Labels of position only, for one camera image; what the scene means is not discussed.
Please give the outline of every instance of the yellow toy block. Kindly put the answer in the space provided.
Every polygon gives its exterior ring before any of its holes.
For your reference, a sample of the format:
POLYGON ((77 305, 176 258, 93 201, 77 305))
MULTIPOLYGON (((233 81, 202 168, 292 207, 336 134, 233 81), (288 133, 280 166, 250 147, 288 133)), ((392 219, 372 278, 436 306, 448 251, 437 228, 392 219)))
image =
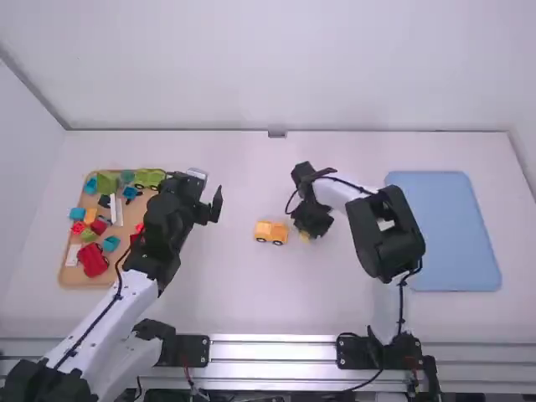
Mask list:
POLYGON ((88 208, 85 211, 84 223, 90 225, 97 217, 97 208, 88 208))

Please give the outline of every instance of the yellow toy car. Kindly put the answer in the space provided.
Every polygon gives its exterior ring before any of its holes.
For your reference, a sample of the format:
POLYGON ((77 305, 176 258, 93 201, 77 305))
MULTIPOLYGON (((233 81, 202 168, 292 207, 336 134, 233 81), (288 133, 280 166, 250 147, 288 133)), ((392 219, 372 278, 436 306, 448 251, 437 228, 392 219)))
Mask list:
POLYGON ((271 241, 274 245, 284 245, 288 240, 288 227, 285 224, 260 220, 255 226, 255 240, 271 241))

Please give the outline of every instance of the white card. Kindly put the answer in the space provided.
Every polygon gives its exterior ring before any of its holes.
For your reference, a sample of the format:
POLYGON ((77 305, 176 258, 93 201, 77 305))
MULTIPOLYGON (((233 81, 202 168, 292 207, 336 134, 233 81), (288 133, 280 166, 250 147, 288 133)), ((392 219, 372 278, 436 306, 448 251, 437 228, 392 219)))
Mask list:
POLYGON ((67 252, 67 258, 65 259, 65 266, 76 266, 78 264, 78 258, 76 255, 82 248, 82 245, 70 245, 67 252))

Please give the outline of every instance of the red toy block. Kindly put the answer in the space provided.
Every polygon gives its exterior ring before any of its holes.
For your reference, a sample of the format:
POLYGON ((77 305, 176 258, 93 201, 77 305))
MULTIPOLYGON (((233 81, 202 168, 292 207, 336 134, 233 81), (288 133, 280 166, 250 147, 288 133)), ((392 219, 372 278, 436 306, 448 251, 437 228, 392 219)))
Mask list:
POLYGON ((85 229, 84 222, 77 221, 73 223, 73 227, 70 228, 70 231, 73 233, 73 235, 79 235, 80 233, 84 231, 84 229, 85 229))
POLYGON ((101 220, 96 219, 90 225, 90 228, 98 235, 102 235, 105 230, 108 229, 108 225, 106 224, 106 222, 102 222, 101 220))

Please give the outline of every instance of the metal frame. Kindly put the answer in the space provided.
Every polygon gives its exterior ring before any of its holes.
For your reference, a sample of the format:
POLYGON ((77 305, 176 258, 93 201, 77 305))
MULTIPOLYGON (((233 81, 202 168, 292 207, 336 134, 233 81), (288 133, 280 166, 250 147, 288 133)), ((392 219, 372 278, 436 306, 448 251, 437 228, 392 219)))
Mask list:
MULTIPOLYGON (((374 370, 340 370, 335 364, 337 336, 211 335, 210 363, 193 368, 198 387, 270 391, 336 391, 359 384, 374 370)), ((59 338, 0 338, 0 386, 21 358, 37 360, 59 338)), ((536 343, 422 342, 434 355, 444 392, 536 394, 536 343)), ((181 368, 152 368, 142 375, 144 389, 187 389, 181 368)), ((363 391, 401 392, 405 374, 386 371, 363 391)))

